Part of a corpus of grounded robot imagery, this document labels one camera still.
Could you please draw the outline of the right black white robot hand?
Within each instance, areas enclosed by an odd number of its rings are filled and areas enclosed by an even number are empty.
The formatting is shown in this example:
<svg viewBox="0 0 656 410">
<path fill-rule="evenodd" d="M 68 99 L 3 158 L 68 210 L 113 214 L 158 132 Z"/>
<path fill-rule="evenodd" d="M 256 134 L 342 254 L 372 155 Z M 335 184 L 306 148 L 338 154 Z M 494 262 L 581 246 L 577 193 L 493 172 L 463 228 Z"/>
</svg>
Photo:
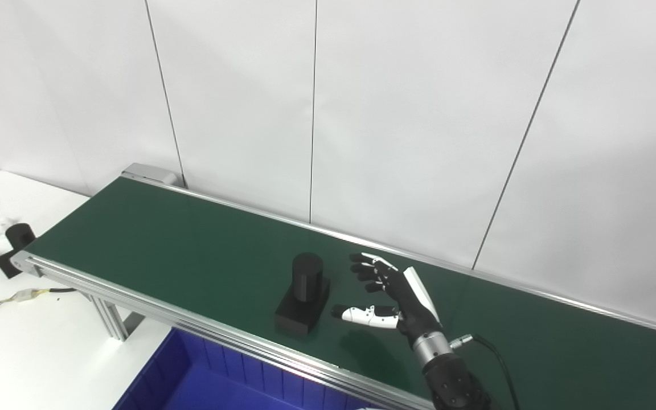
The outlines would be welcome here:
<svg viewBox="0 0 656 410">
<path fill-rule="evenodd" d="M 365 282 L 368 293 L 383 292 L 395 306 L 349 306 L 336 304 L 331 316 L 345 322 L 395 329 L 413 346 L 421 337 L 443 331 L 434 304 L 413 267 L 401 272 L 379 255 L 361 252 L 350 255 L 351 271 Z"/>
</svg>

